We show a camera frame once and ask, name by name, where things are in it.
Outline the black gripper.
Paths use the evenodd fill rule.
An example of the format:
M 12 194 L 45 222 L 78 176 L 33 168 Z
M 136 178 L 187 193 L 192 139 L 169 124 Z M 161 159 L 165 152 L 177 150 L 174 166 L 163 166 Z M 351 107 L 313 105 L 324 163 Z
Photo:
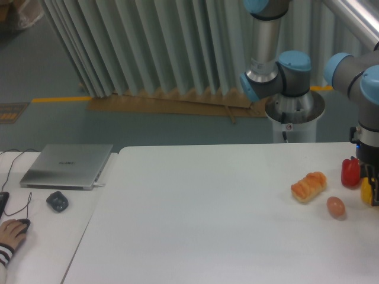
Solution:
M 371 131 L 362 126 L 349 129 L 349 141 L 356 145 L 356 157 L 365 163 L 362 177 L 371 185 L 372 206 L 378 206 L 378 178 L 372 177 L 372 166 L 378 168 L 378 131 Z

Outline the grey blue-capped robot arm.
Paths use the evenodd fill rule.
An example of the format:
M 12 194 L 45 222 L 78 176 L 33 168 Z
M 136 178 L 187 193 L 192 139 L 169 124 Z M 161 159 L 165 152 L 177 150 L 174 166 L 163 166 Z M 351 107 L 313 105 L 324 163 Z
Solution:
M 367 178 L 371 205 L 378 205 L 378 12 L 369 1 L 326 1 L 348 29 L 371 51 L 355 57 L 332 56 L 323 72 L 332 88 L 358 106 L 358 125 L 349 130 L 356 146 L 360 175 Z M 323 98 L 310 89 L 311 61 L 300 51 L 276 53 L 281 18 L 288 1 L 245 1 L 253 17 L 257 40 L 249 69 L 240 76 L 248 99 L 266 99 L 265 113 L 273 125 L 274 141 L 312 142 L 315 124 L 325 110 Z

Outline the striped sleeve forearm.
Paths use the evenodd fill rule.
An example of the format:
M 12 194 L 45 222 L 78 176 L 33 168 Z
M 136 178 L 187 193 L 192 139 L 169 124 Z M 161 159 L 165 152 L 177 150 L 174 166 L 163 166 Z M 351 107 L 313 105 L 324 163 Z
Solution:
M 4 243 L 1 243 L 1 246 L 0 246 L 0 254 L 1 254 L 1 284 L 4 284 L 6 283 L 7 281 L 7 265 L 9 263 L 9 261 L 11 260 L 11 258 L 13 257 L 13 254 L 15 252 L 15 250 L 7 245 L 7 244 L 4 244 Z

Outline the person's hand on mouse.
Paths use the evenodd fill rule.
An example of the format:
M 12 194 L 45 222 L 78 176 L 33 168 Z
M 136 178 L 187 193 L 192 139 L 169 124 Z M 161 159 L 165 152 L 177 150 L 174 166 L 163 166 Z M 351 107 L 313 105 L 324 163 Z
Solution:
M 26 238 L 26 233 L 17 236 L 24 227 L 24 224 L 15 219 L 3 222 L 1 224 L 1 243 L 11 246 L 16 251 Z

